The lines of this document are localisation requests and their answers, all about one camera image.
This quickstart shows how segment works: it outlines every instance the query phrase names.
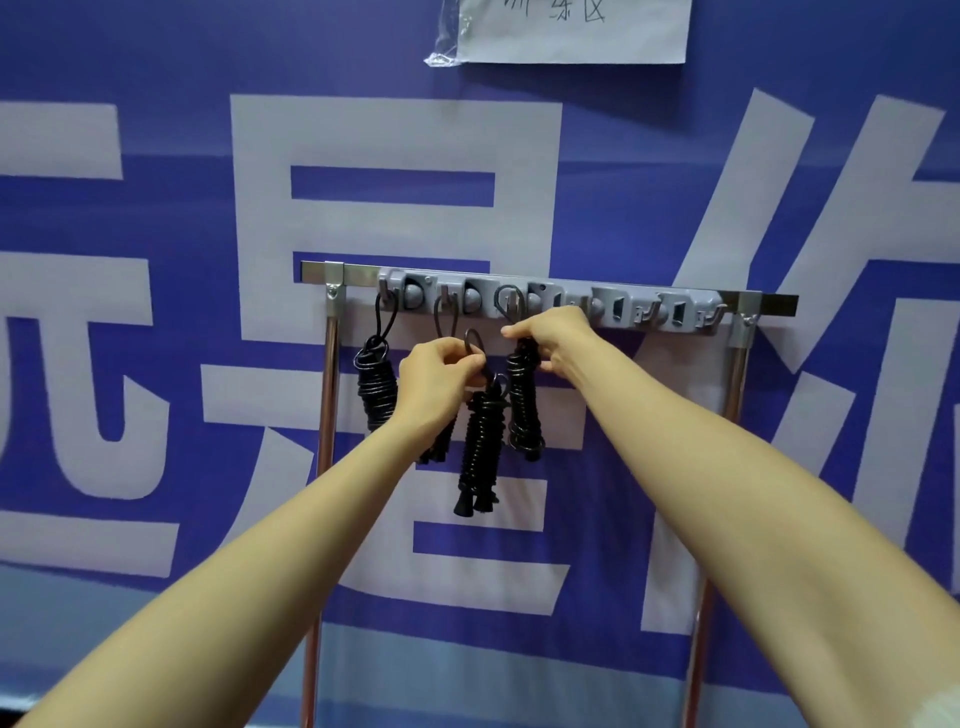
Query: plastic bag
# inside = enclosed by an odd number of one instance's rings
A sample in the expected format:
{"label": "plastic bag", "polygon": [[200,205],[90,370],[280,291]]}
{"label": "plastic bag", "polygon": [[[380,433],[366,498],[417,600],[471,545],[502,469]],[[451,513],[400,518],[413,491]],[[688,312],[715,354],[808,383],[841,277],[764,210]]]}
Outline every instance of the plastic bag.
{"label": "plastic bag", "polygon": [[457,58],[457,39],[460,37],[460,0],[444,0],[440,8],[440,27],[433,53],[423,62],[434,68],[450,68],[464,61]]}

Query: hand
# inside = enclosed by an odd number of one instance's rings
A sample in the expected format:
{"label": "hand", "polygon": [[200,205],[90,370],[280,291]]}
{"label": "hand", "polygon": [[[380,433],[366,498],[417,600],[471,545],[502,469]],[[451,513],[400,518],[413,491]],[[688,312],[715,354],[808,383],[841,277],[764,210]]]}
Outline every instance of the hand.
{"label": "hand", "polygon": [[581,344],[596,336],[584,312],[575,305],[550,308],[529,319],[500,331],[508,339],[533,336],[540,344],[540,368],[545,372],[568,377],[570,355]]}
{"label": "hand", "polygon": [[399,391],[392,420],[404,422],[426,444],[457,415],[467,387],[482,387],[487,357],[469,353],[460,339],[436,339],[417,344],[400,362]]}

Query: gray plastic holder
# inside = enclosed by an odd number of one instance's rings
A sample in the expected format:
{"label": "gray plastic holder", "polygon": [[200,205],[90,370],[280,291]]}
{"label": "gray plastic holder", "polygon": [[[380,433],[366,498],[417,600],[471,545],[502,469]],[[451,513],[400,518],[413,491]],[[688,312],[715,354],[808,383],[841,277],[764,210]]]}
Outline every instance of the gray plastic holder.
{"label": "gray plastic holder", "polygon": [[[446,291],[447,299],[442,301],[442,310],[450,311],[449,306],[455,300],[465,319],[504,318],[494,305],[494,295],[505,285],[515,286],[525,295],[527,315],[559,305],[575,305],[598,328],[643,328],[711,335],[727,311],[719,292],[690,288],[455,274],[410,268],[381,268],[377,276],[381,305],[385,308],[390,292],[399,290],[402,291],[402,310],[432,314],[434,302],[438,297],[442,299]],[[516,298],[516,291],[501,290],[499,303],[513,314],[514,319],[519,319],[524,311]]]}

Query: wall-mounted rack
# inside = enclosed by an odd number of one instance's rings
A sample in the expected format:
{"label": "wall-mounted rack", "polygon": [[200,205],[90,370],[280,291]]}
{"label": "wall-mounted rack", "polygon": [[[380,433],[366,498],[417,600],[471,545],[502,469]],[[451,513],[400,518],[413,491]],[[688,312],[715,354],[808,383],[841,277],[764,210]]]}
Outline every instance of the wall-mounted rack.
{"label": "wall-mounted rack", "polygon": [[[339,261],[305,260],[300,264],[303,283],[325,286],[326,349],[324,353],[323,400],[320,416],[320,447],[317,476],[333,464],[333,437],[337,419],[340,319],[348,287],[375,288],[381,306],[396,303],[410,313],[433,314],[435,303],[445,311],[456,307],[459,315],[475,319],[516,316],[519,296],[526,295],[528,315],[558,305],[577,305],[597,328],[627,328],[711,336],[726,314],[732,315],[727,339],[726,396],[723,416],[739,423],[747,359],[760,316],[792,317],[798,297],[759,291],[728,291],[670,286],[597,283],[527,276],[431,271],[419,268],[360,265]],[[707,663],[709,624],[716,590],[701,577],[699,606],[690,659],[687,664],[682,728],[696,728],[700,692]],[[317,671],[320,658],[321,621],[318,617],[307,634],[300,703],[301,728],[314,728],[317,702]]]}
{"label": "wall-mounted rack", "polygon": [[339,287],[376,288],[383,306],[399,295],[400,310],[432,313],[440,298],[444,310],[457,302],[461,316],[503,318],[497,308],[511,311],[516,293],[494,292],[510,286],[526,292],[529,315],[558,305],[577,305],[597,328],[638,328],[670,333],[716,333],[724,315],[756,308],[762,316],[794,316],[797,297],[756,291],[707,290],[670,286],[597,283],[496,274],[431,271],[419,268],[379,267],[354,263],[305,260],[300,264],[304,283]]}

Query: light blue stripe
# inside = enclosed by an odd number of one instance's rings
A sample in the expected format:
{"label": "light blue stripe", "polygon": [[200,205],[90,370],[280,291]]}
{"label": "light blue stripe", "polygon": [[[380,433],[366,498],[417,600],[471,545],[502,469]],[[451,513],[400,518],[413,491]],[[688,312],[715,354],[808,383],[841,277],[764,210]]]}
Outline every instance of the light blue stripe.
{"label": "light blue stripe", "polygon": [[[21,665],[24,676],[42,674],[45,683],[27,688],[9,672],[7,680],[0,674],[0,694],[10,701],[31,697],[18,689],[49,689],[154,596],[2,566],[0,595],[0,663]],[[679,722],[683,686],[671,678],[340,624],[324,625],[323,646],[324,728],[664,728]],[[296,723],[301,674],[298,651],[258,711],[260,721]],[[699,728],[804,725],[781,695],[705,688]]]}

